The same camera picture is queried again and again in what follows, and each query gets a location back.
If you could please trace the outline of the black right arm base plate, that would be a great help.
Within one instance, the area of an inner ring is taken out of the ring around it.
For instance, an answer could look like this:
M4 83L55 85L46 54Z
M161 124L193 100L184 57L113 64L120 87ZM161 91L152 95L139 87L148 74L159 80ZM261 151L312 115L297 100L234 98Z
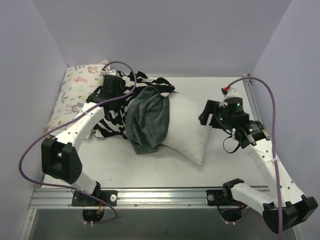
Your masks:
M222 189L208 189L205 193L208 206L235 206L236 208L242 206L240 202L224 196Z

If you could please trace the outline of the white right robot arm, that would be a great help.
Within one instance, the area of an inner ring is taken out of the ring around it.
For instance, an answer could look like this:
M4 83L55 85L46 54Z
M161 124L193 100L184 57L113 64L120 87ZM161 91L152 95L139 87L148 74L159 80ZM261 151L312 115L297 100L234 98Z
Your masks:
M241 97L230 97L223 102L208 100L199 116L201 125L229 132L254 162L269 188L266 195L236 178L222 185L222 193L208 204L227 206L242 203L262 215L268 228L279 233L305 222L317 209L318 203L306 196L294 183L281 161L273 156L271 136L264 125L251 120L243 110Z

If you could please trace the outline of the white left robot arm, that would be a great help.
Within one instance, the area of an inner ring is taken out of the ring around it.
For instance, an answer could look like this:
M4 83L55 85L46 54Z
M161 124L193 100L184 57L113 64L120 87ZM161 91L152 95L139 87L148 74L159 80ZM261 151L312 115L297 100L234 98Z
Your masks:
M84 173L78 150L94 126L120 106L124 93L125 81L121 77L105 75L102 86L89 95L78 113L80 119L41 143L42 172L84 192L83 200L90 206L101 201L101 193L96 190L98 183Z

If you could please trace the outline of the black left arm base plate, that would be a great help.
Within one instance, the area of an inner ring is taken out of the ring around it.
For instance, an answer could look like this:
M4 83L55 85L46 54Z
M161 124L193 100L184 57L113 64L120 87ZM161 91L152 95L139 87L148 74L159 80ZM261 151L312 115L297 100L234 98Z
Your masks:
M95 198L106 202L108 205L114 207L117 205L118 199L118 191L117 190L101 190L97 195L94 196L87 196L83 193L75 191L73 193L71 205L73 207L98 207L102 206L103 204L96 200Z

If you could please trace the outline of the white pillow insert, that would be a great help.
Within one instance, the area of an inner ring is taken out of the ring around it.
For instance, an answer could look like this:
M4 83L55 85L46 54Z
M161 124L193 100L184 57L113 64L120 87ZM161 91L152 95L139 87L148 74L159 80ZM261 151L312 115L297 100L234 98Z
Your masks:
M168 98L169 124L166 137L161 143L201 166L210 133L210 128L202 125L199 120L205 104L176 92Z

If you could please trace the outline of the zebra pillowcase with grey lining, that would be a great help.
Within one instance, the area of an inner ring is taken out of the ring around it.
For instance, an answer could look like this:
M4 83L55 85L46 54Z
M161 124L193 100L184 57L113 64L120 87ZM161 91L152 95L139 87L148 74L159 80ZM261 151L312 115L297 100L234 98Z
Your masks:
M128 75L119 71L130 95L118 101L93 128L96 138L122 136L137 155L154 153L168 133L170 123L169 95L175 86L163 77L149 79L141 71Z

